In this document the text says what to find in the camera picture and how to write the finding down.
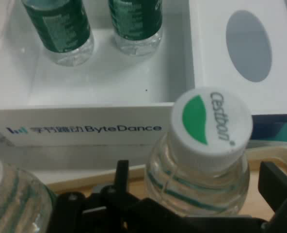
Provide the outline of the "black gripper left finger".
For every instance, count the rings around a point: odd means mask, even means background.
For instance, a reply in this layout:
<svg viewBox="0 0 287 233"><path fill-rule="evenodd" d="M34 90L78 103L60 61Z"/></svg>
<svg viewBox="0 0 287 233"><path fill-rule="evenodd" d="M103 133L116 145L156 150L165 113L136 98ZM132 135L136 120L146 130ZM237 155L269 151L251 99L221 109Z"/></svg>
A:
<svg viewBox="0 0 287 233"><path fill-rule="evenodd" d="M128 191L129 165L117 163L114 182L93 191L88 197L81 192L60 195L56 203L58 233L177 233L181 218L145 198Z"/></svg>

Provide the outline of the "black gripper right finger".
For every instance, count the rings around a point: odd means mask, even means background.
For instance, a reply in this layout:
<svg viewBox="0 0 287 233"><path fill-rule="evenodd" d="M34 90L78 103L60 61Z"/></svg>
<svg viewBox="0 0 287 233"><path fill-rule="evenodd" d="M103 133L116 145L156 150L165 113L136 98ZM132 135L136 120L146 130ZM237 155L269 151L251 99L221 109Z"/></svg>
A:
<svg viewBox="0 0 287 233"><path fill-rule="evenodd" d="M263 225L265 233L287 233L287 175L273 162L261 162L258 190L274 211Z"/></svg>

